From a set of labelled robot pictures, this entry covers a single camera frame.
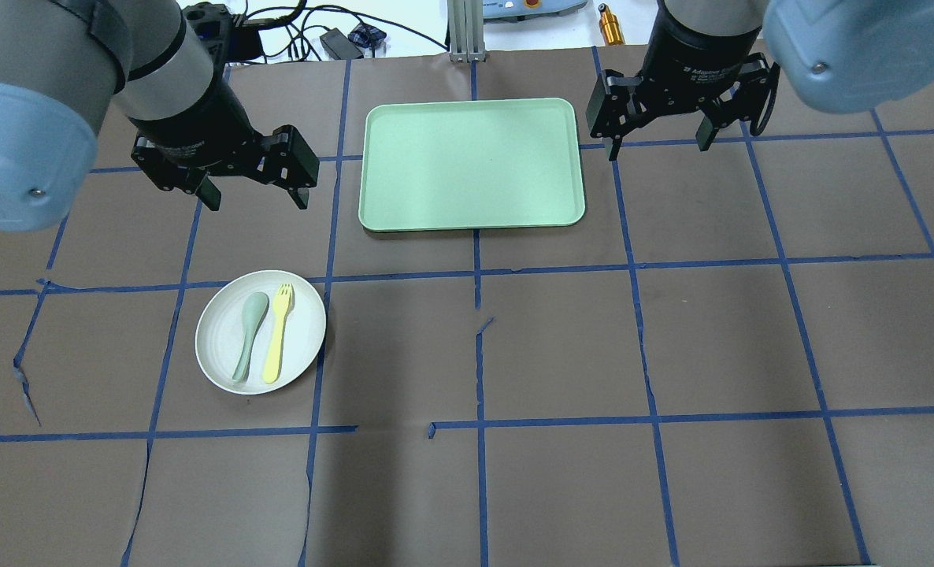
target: brass fitting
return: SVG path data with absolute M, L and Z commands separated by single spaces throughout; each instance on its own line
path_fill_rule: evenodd
M 600 4 L 597 10 L 600 11 L 600 33 L 604 43 L 608 46 L 621 46 L 625 43 L 625 37 L 621 35 L 621 23 L 618 23 L 617 16 L 610 11 L 610 6 Z

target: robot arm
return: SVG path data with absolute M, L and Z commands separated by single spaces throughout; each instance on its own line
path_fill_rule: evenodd
M 765 129 L 780 71 L 817 110 L 848 113 L 899 100 L 934 80 L 934 0 L 658 0 L 643 67 L 605 69 L 587 107 L 590 135 L 621 140 L 653 119 L 701 111 L 708 150 L 742 120 Z M 777 64 L 751 47 L 765 28 Z M 730 89 L 735 89 L 728 96 Z
M 0 229 L 68 214 L 111 97 L 160 189 L 218 209 L 208 177 L 244 175 L 306 208 L 316 155 L 293 126 L 256 132 L 222 65 L 174 0 L 0 0 Z

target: white plate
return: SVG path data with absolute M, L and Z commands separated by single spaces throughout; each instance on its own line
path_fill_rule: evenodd
M 278 380 L 265 384 L 261 373 L 275 322 L 270 304 L 275 300 L 275 293 L 281 284 L 291 284 L 293 287 L 294 306 L 284 321 L 281 374 Z M 255 291 L 268 294 L 268 315 L 265 315 L 254 338 L 250 373 L 246 380 L 233 383 L 232 374 L 243 352 L 243 304 Z M 194 334 L 194 352 L 201 370 L 212 384 L 233 394 L 264 394 L 284 387 L 308 369 L 320 352 L 326 331 L 327 314 L 316 288 L 294 273 L 266 269 L 237 277 L 208 302 L 205 311 L 201 312 L 198 330 Z

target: metal post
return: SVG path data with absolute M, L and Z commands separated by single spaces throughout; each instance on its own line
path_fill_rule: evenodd
M 484 15 L 481 0 L 447 0 L 450 61 L 484 61 Z

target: wire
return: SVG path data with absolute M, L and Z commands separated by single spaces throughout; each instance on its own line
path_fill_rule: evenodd
M 764 132 L 767 125 L 769 125 L 769 118 L 772 118 L 772 111 L 776 108 L 776 93 L 779 92 L 779 75 L 781 75 L 781 67 L 777 62 L 773 62 L 772 69 L 769 71 L 769 104 L 765 107 L 765 116 L 762 116 L 762 121 L 758 122 L 758 124 L 751 122 L 752 136 L 762 135 L 762 132 Z
M 246 17 L 243 18 L 243 21 L 240 22 L 240 25 L 243 25 L 243 23 L 247 22 L 248 20 L 250 20 L 250 18 L 258 14 L 263 14 L 265 12 L 270 12 L 273 10 L 291 10 L 286 15 L 277 17 L 275 19 L 272 19 L 272 21 L 268 23 L 262 24 L 261 26 L 259 26 L 258 29 L 263 32 L 263 30 L 266 30 L 266 29 L 284 28 L 284 26 L 287 26 L 291 22 L 296 21 L 298 19 L 298 15 L 300 15 L 302 11 L 305 9 L 306 9 L 306 0 L 298 1 L 298 4 L 295 4 L 295 6 L 273 6 L 270 8 L 261 8 L 260 10 L 253 11 L 251 14 L 247 14 Z
M 428 42 L 434 43 L 436 46 L 442 47 L 443 50 L 449 50 L 449 43 L 439 42 L 438 39 L 434 39 L 430 35 L 425 35 L 423 32 L 420 32 L 417 29 L 408 28 L 402 23 L 398 23 L 392 20 L 385 18 L 380 18 L 378 16 L 373 16 L 371 14 L 366 14 L 364 12 L 358 12 L 355 10 L 350 10 L 344 6 L 338 6 L 336 4 L 320 4 L 318 6 L 306 7 L 306 0 L 302 0 L 295 6 L 273 6 L 269 8 L 261 8 L 260 10 L 255 10 L 250 13 L 245 13 L 243 20 L 240 21 L 240 25 L 243 25 L 243 22 L 247 22 L 250 18 L 275 10 L 290 10 L 290 13 L 279 18 L 273 19 L 272 22 L 266 25 L 262 25 L 259 30 L 274 29 L 274 28 L 286 28 L 288 32 L 288 37 L 290 37 L 290 42 L 280 51 L 277 51 L 275 54 L 265 54 L 265 61 L 268 58 L 280 57 L 281 54 L 288 53 L 288 58 L 290 61 L 308 61 L 309 56 L 312 54 L 313 57 L 316 57 L 318 61 L 323 61 L 323 58 L 320 57 L 316 48 L 313 47 L 313 43 L 309 40 L 309 37 L 306 37 L 306 32 L 312 29 L 322 28 L 326 32 L 330 31 L 330 28 L 322 24 L 309 24 L 309 18 L 316 12 L 330 12 L 338 14 L 348 14 L 358 20 L 358 23 L 362 25 L 366 24 L 366 20 L 372 20 L 375 22 L 384 23 L 387 25 L 394 25 L 397 28 L 406 30 L 406 32 L 413 33 L 421 37 L 422 39 L 427 39 Z M 302 14 L 302 22 L 295 27 L 295 21 L 298 19 L 298 16 Z M 371 48 L 371 54 L 373 57 L 376 57 L 376 48 Z
M 343 6 L 337 6 L 337 5 L 334 5 L 334 4 L 323 4 L 323 5 L 320 5 L 320 6 L 314 6 L 313 8 L 309 8 L 309 10 L 317 10 L 317 9 L 323 10 L 323 11 L 325 11 L 325 12 L 335 12 L 335 13 L 351 14 L 351 15 L 355 16 L 356 18 L 362 17 L 362 18 L 365 18 L 365 19 L 370 19 L 370 20 L 373 20 L 373 21 L 378 21 L 378 22 L 380 22 L 380 23 L 385 23 L 385 24 L 388 24 L 388 25 L 395 25 L 395 26 L 398 26 L 398 28 L 401 28 L 401 29 L 403 29 L 403 30 L 406 30 L 406 32 L 412 32 L 414 35 L 417 35 L 417 36 L 421 37 L 422 39 L 427 39 L 429 42 L 434 43 L 436 46 L 442 47 L 443 50 L 448 50 L 448 48 L 449 48 L 449 44 L 442 43 L 442 42 L 440 42 L 438 39 L 435 39 L 435 37 L 431 37 L 430 35 L 425 35 L 424 33 L 421 33 L 421 32 L 420 32 L 419 30 L 417 30 L 417 29 L 408 28 L 406 25 L 404 25 L 404 24 L 402 24 L 402 23 L 398 23 L 398 22 L 392 21 L 392 20 L 384 19 L 384 18 L 381 18 L 381 17 L 378 17 L 378 16 L 373 16 L 373 15 L 370 15 L 370 14 L 366 14 L 366 13 L 364 13 L 364 12 L 356 12 L 356 11 L 354 11 L 354 10 L 349 10 L 348 8 L 345 8 L 345 7 L 343 7 Z

